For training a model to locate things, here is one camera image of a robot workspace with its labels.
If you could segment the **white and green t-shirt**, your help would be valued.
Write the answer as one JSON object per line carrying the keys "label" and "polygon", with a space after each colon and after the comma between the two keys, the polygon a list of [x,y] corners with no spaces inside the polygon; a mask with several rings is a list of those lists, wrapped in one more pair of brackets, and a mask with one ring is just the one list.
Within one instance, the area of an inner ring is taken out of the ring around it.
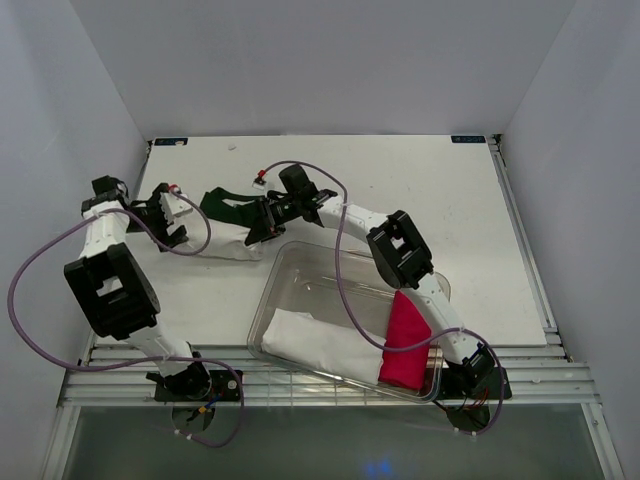
{"label": "white and green t-shirt", "polygon": [[203,258],[259,261],[264,250],[260,242],[246,245],[251,227],[258,219],[260,196],[232,193],[222,187],[205,192],[199,209],[208,219],[211,235],[199,213],[185,221],[189,245]]}

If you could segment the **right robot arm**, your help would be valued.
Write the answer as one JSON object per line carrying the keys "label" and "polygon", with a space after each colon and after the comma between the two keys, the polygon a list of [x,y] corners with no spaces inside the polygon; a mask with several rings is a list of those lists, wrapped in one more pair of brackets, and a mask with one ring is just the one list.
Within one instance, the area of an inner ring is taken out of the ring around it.
{"label": "right robot arm", "polygon": [[382,353],[383,383],[419,389],[433,344],[439,344],[458,394],[474,397],[491,378],[505,382],[493,348],[463,327],[441,291],[431,250],[408,213],[376,213],[349,203],[346,191],[320,190],[308,178],[305,163],[285,162],[282,167],[279,178],[285,190],[270,190],[258,200],[258,214],[245,243],[271,240],[284,233],[286,223],[301,218],[368,245],[378,273],[397,292],[386,341],[362,335]]}

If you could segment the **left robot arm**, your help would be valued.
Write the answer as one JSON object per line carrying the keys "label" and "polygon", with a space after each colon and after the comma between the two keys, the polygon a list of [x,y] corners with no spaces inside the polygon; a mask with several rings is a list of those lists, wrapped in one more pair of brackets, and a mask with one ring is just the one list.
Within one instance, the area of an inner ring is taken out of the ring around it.
{"label": "left robot arm", "polygon": [[111,176],[93,181],[81,213],[87,221],[79,258],[64,277],[94,333],[136,348],[156,365],[149,379],[169,393],[193,400],[207,396],[212,376],[189,342],[159,320],[160,301],[126,244],[128,234],[150,232],[162,251],[188,239],[175,220],[196,207],[176,185],[159,184],[146,200],[132,200],[126,184]]}

